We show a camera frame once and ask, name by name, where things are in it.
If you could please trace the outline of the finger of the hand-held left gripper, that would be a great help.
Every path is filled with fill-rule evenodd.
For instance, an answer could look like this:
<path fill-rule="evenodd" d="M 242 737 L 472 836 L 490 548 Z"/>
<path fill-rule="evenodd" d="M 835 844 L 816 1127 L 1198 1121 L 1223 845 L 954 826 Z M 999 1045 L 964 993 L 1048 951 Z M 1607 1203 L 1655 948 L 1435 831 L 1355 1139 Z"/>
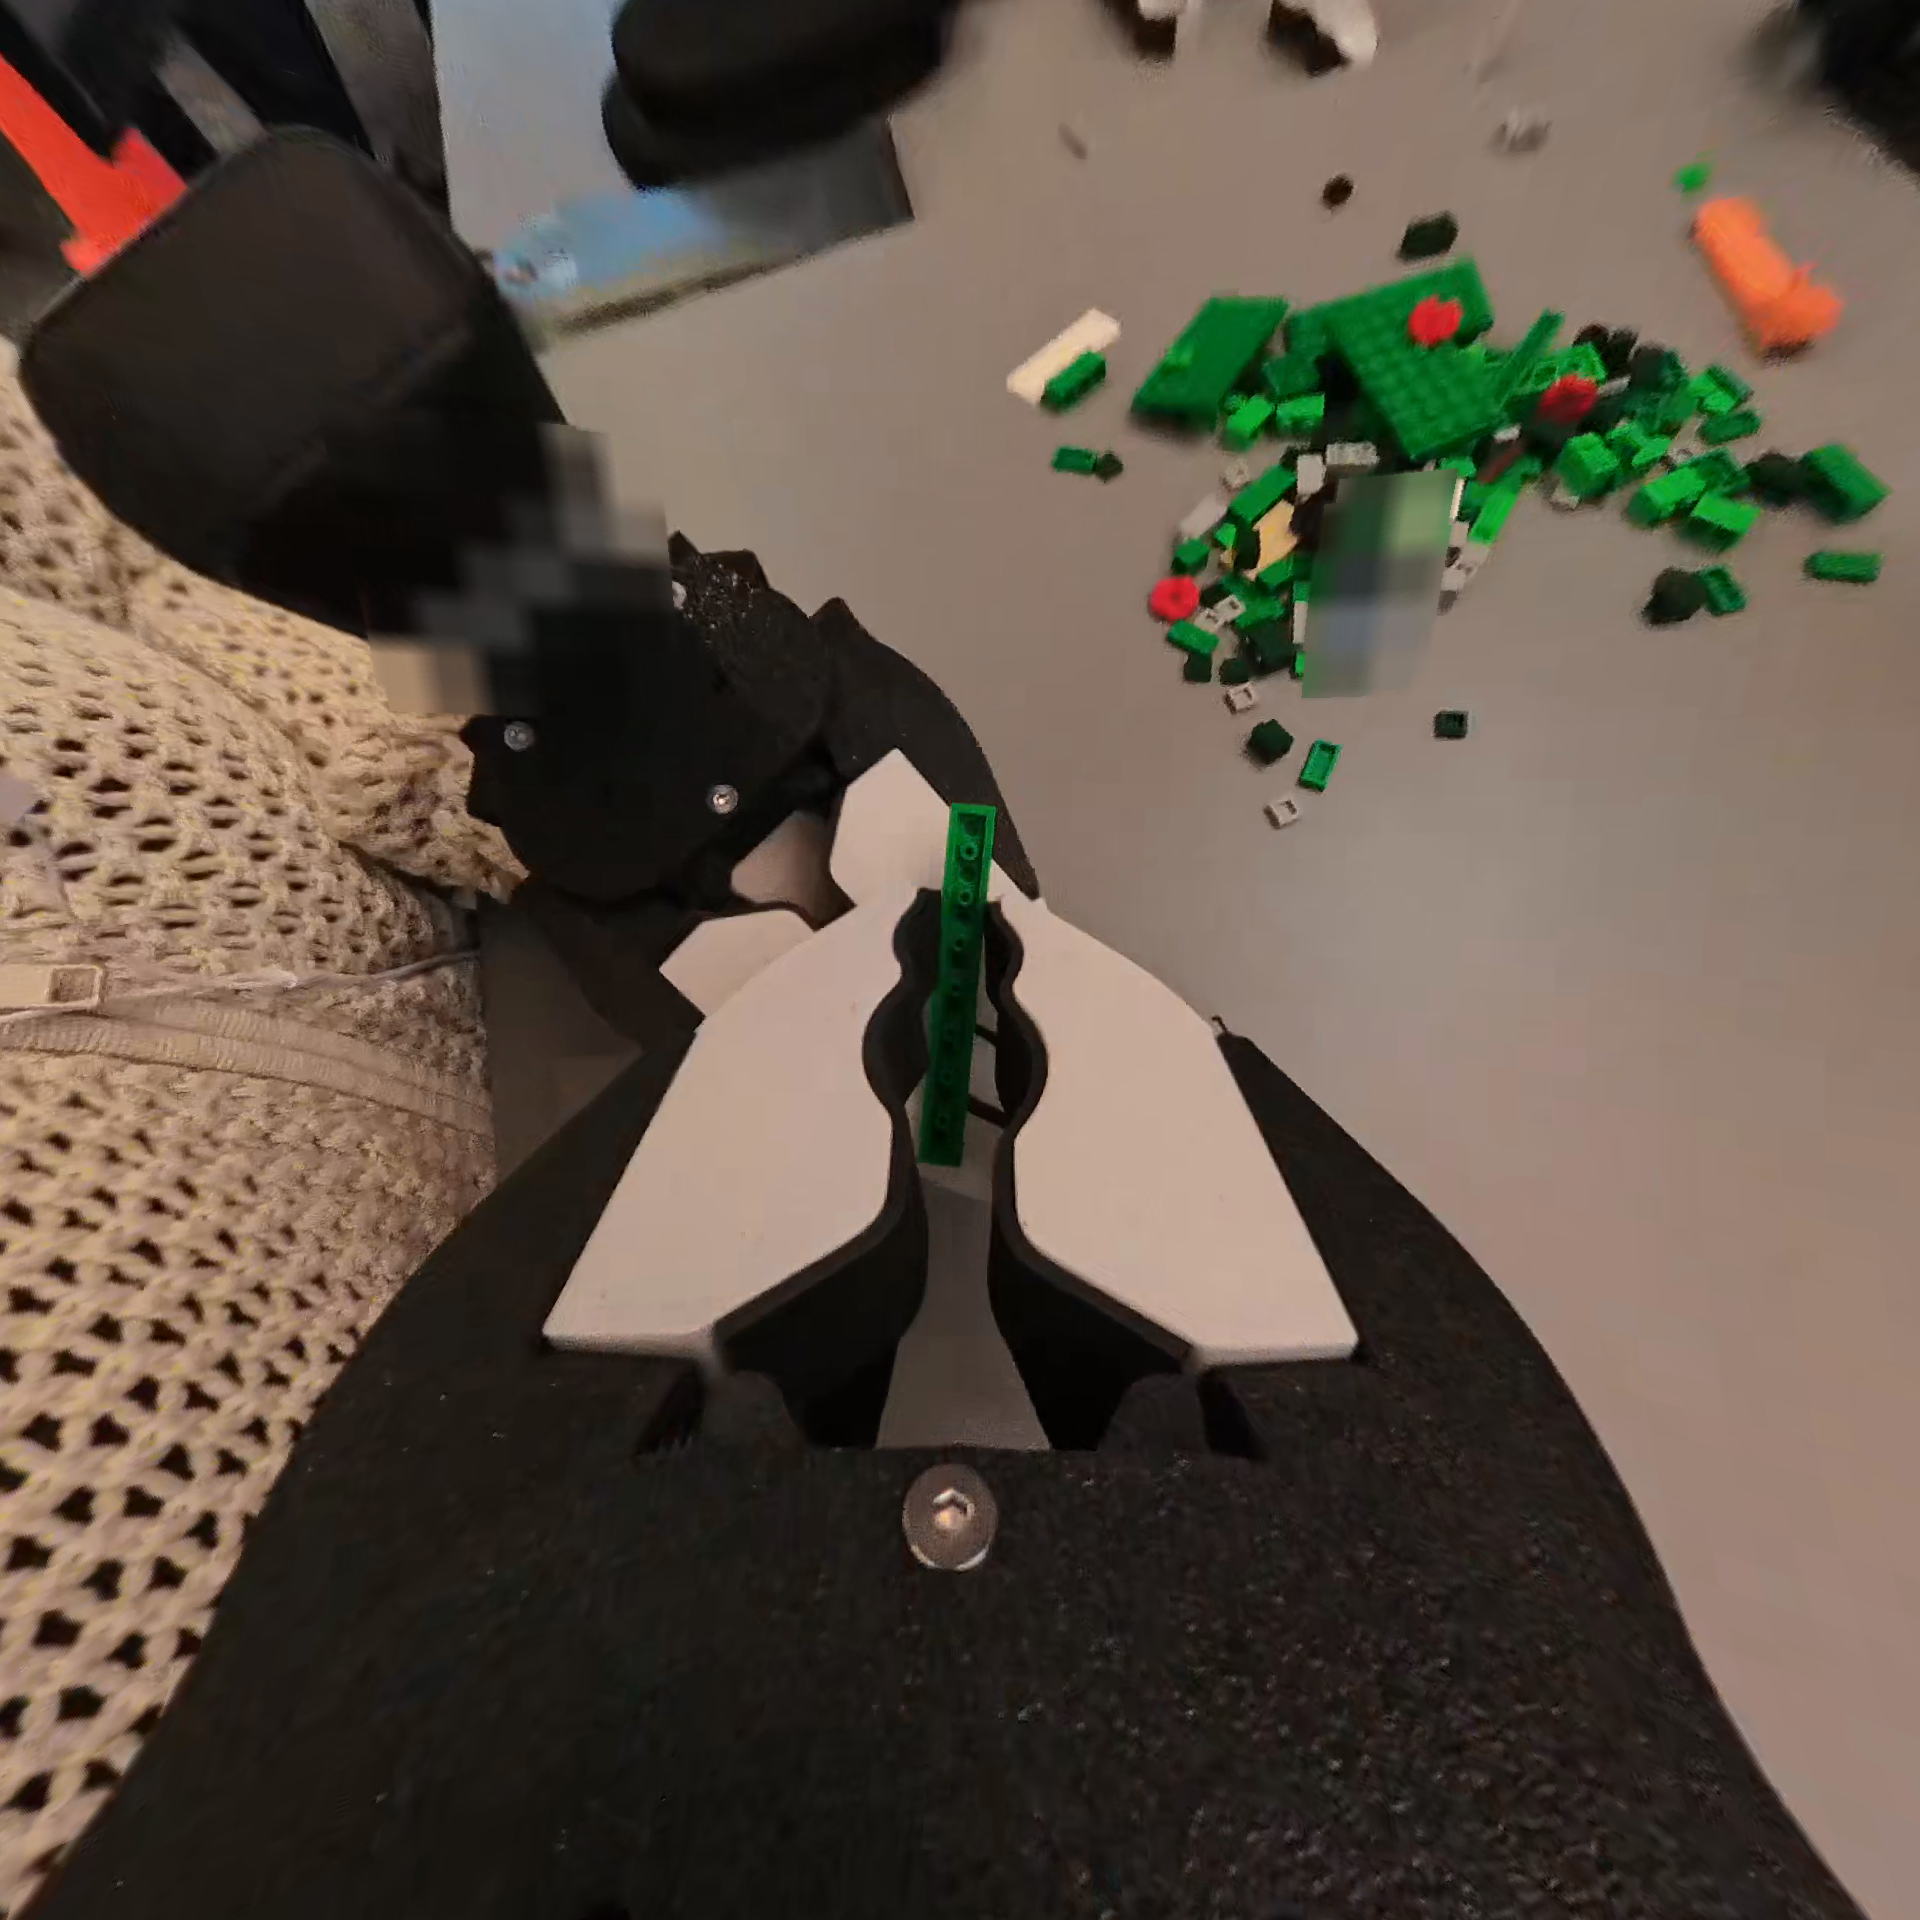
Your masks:
<path fill-rule="evenodd" d="M 900 750 L 847 782 L 832 815 L 829 877 L 851 905 L 943 889 L 951 807 Z"/>
<path fill-rule="evenodd" d="M 734 863 L 724 908 L 698 917 L 663 957 L 663 982 L 700 1017 L 851 913 L 832 875 L 835 827 L 835 819 L 786 819 L 768 831 Z"/>

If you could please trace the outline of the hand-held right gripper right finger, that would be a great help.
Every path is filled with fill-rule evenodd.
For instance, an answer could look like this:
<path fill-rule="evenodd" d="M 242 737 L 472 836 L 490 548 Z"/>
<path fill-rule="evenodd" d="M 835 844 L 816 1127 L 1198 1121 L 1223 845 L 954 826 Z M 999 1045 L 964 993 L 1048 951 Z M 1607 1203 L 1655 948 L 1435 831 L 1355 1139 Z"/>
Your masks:
<path fill-rule="evenodd" d="M 992 1317 L 1028 1397 L 1355 1355 L 1208 1019 L 1024 897 L 992 909 L 992 1009 Z"/>

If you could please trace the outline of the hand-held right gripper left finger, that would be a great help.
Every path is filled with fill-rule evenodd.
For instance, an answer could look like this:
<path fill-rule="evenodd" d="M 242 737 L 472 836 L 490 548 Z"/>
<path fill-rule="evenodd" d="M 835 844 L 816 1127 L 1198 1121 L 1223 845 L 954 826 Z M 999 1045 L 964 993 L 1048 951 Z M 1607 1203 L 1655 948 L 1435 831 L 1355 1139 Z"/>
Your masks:
<path fill-rule="evenodd" d="M 666 1081 L 543 1318 L 636 1353 L 843 1397 L 924 1293 L 904 1099 L 924 1068 L 919 885 L 890 885 L 743 975 Z"/>

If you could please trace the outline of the narrow green lego plate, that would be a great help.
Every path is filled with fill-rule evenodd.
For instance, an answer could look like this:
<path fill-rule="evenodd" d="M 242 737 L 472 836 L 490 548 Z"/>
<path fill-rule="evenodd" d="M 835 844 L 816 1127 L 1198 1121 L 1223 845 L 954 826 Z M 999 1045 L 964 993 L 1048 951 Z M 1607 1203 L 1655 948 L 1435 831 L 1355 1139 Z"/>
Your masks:
<path fill-rule="evenodd" d="M 999 811 L 962 802 L 948 811 L 935 982 L 928 997 L 928 1068 L 922 1089 L 919 1162 L 957 1169 L 971 1116 L 975 997 L 992 903 Z"/>

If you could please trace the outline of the pile of loose lego pieces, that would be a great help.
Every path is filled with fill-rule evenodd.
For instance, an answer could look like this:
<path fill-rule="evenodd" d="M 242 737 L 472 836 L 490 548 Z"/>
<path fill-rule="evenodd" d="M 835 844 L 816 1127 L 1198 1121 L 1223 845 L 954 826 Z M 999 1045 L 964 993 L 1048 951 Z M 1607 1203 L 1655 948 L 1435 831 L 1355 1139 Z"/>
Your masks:
<path fill-rule="evenodd" d="M 1230 454 L 1143 601 L 1183 682 L 1246 721 L 1240 757 L 1298 759 L 1306 795 L 1342 750 L 1298 748 L 1261 695 L 1355 700 L 1398 675 L 1525 498 L 1619 509 L 1686 550 L 1643 589 L 1655 634 L 1744 613 L 1730 558 L 1772 516 L 1835 538 L 1890 501 L 1845 442 L 1765 449 L 1756 385 L 1722 361 L 1694 367 L 1634 326 L 1567 332 L 1556 309 L 1496 340 L 1455 242 L 1442 210 L 1406 226 L 1400 278 L 1317 303 L 1214 295 L 1126 401 L 1130 422 Z"/>

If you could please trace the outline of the person in cream knit sweater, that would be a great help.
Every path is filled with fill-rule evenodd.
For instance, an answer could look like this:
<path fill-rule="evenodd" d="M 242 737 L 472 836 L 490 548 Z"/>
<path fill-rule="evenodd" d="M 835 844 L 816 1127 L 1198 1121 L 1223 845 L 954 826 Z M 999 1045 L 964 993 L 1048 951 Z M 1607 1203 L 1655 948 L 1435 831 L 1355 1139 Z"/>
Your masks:
<path fill-rule="evenodd" d="M 450 718 L 372 729 L 2 385 L 4 1916 L 196 1660 L 333 1379 L 496 1177 Z"/>

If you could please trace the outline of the black oblong case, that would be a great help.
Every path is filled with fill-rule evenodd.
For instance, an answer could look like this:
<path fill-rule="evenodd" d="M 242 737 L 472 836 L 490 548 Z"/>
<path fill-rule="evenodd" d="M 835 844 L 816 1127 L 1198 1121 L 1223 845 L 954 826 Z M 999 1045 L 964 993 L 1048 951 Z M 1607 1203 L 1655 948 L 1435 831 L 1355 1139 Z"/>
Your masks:
<path fill-rule="evenodd" d="M 943 61 L 951 3 L 629 3 L 602 123 L 638 187 L 710 179 L 883 119 Z"/>

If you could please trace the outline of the red plastic object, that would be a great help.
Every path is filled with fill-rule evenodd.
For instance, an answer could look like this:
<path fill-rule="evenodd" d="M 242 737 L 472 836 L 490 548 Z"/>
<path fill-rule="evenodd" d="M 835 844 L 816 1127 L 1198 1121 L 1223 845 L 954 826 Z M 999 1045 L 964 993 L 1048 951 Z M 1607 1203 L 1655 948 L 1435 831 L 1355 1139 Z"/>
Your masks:
<path fill-rule="evenodd" d="M 90 277 L 186 197 L 186 181 L 135 127 L 96 153 L 37 86 L 2 61 L 2 141 L 66 221 L 62 257 Z"/>

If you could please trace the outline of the orange brick separator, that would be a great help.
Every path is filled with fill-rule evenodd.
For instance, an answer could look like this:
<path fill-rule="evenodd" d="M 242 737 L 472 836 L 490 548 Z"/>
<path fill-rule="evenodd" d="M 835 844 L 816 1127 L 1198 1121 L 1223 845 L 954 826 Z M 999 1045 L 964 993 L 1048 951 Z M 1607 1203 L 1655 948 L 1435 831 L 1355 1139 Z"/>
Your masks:
<path fill-rule="evenodd" d="M 1837 326 L 1839 295 L 1786 254 L 1756 202 L 1702 202 L 1691 238 L 1756 353 L 1804 353 Z"/>

